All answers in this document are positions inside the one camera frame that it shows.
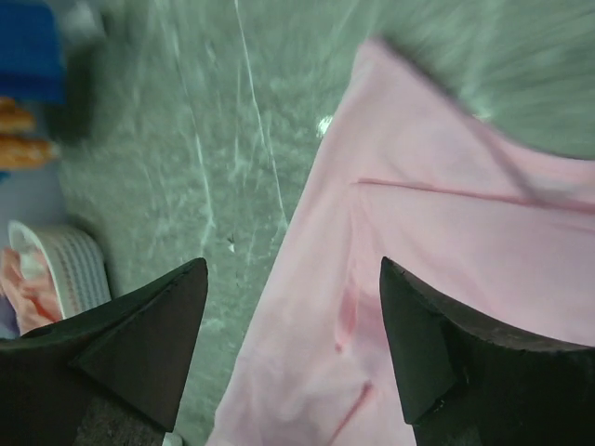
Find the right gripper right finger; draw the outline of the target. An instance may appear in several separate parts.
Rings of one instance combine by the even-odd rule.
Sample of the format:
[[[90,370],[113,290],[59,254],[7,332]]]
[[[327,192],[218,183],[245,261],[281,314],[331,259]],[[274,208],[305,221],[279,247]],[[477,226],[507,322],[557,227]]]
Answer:
[[[590,445],[594,351],[440,293],[389,259],[380,302],[405,423],[419,445]]]

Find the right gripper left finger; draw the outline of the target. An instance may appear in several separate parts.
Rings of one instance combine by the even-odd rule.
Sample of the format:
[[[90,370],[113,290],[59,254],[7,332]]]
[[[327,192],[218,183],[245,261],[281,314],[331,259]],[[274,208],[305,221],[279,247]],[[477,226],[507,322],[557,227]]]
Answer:
[[[174,429],[207,297],[196,258],[1,344],[5,445],[159,445]]]

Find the pink t-shirt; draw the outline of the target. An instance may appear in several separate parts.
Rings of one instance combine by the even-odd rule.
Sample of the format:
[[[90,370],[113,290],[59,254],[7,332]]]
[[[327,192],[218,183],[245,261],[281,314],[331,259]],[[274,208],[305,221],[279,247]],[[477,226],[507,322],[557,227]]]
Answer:
[[[365,42],[209,444],[413,443],[382,323],[383,258],[500,321],[592,346],[594,164],[502,138]]]

